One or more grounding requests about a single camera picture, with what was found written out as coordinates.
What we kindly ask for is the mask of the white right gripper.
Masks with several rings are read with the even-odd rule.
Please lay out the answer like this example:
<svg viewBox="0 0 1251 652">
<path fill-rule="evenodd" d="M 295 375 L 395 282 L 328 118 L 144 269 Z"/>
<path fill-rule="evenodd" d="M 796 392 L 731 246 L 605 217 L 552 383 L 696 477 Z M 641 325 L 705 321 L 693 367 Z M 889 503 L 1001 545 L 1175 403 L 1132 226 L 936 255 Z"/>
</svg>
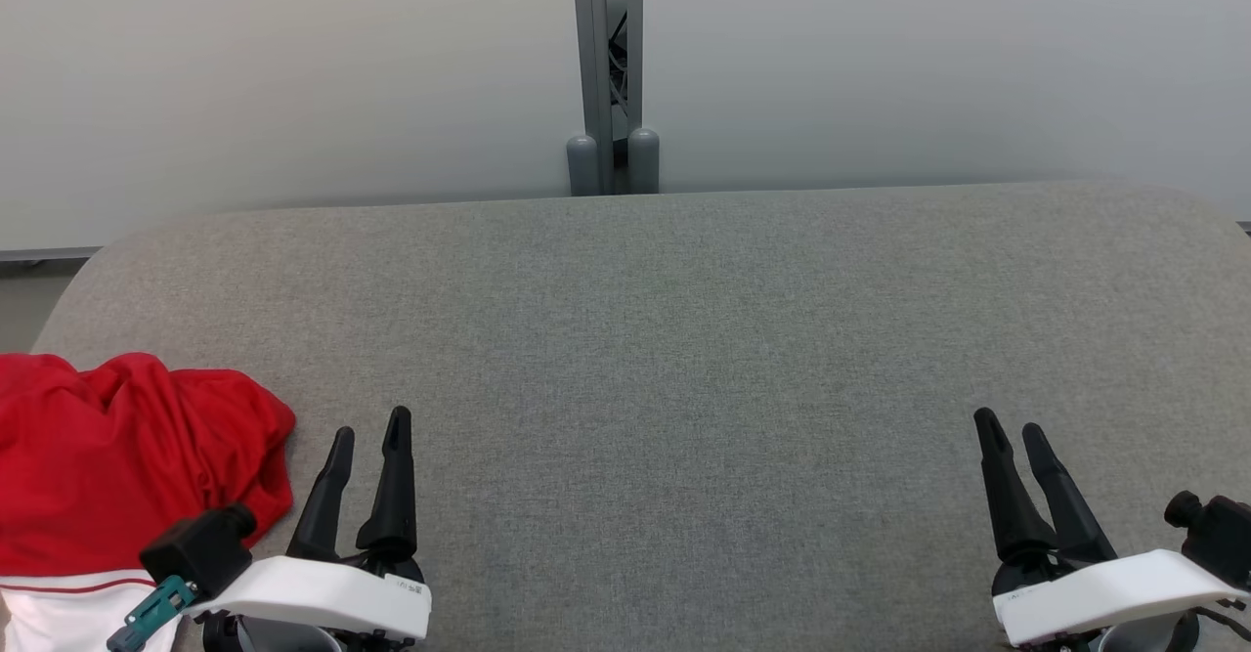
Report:
<svg viewBox="0 0 1251 652">
<path fill-rule="evenodd" d="M 1117 559 L 1116 549 L 1056 456 L 1045 429 L 1027 423 L 1022 438 L 1030 468 L 1050 506 L 1052 531 L 1020 481 L 1013 444 L 998 415 L 990 408 L 980 408 L 973 420 L 1001 562 L 1007 564 L 1027 552 L 1055 549 L 1057 537 L 1057 552 L 1066 559 L 1098 563 L 1046 584 L 995 594 L 995 613 L 1012 647 L 1181 613 L 1218 599 L 1248 599 L 1246 589 L 1226 584 L 1171 549 Z"/>
</svg>

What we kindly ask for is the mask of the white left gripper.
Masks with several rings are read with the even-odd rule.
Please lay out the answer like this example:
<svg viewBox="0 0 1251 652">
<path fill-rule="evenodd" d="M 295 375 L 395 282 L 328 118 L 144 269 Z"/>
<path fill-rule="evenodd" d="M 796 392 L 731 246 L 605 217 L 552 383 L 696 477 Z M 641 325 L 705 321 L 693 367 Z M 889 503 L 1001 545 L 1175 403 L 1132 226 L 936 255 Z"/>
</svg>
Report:
<svg viewBox="0 0 1251 652">
<path fill-rule="evenodd" d="M 427 638 L 432 589 L 337 562 L 342 496 L 357 433 L 340 425 L 298 518 L 286 557 L 255 559 L 221 594 L 185 612 L 205 652 L 407 652 Z M 372 559 L 417 553 L 412 414 L 397 405 L 382 442 L 382 472 L 357 549 Z"/>
</svg>

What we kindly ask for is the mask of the red shirt with white sleeves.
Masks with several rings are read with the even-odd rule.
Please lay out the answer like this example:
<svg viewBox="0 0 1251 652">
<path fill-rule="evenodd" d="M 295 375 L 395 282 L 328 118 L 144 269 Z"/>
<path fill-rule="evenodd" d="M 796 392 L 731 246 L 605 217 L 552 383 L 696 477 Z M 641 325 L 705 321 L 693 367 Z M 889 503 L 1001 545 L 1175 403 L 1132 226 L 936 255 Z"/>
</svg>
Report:
<svg viewBox="0 0 1251 652">
<path fill-rule="evenodd" d="M 139 559 L 156 536 L 241 503 L 255 544 L 293 504 L 296 417 L 264 385 L 145 353 L 98 369 L 106 434 L 0 446 L 0 652 L 108 652 L 156 584 Z"/>
</svg>

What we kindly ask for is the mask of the grey wall baseboard strip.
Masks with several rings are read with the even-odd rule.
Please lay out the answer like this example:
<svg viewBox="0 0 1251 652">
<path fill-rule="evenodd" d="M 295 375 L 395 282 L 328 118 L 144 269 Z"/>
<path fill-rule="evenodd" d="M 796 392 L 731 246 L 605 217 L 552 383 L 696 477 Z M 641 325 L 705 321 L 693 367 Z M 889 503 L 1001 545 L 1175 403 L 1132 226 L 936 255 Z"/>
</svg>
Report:
<svg viewBox="0 0 1251 652">
<path fill-rule="evenodd" d="M 0 250 L 0 264 L 28 264 L 88 259 L 88 257 L 98 254 L 99 250 L 100 247 L 20 248 L 20 250 Z"/>
</svg>

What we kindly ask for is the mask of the grey metal partition post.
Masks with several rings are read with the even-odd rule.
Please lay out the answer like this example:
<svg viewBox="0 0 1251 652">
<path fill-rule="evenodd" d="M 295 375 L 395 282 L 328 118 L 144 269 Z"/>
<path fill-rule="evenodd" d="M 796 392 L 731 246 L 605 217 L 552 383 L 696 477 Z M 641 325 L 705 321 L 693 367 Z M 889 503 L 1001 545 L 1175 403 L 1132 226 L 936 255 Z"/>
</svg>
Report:
<svg viewBox="0 0 1251 652">
<path fill-rule="evenodd" d="M 575 0 L 582 133 L 599 146 L 600 195 L 631 195 L 628 135 L 643 121 L 644 0 Z"/>
</svg>

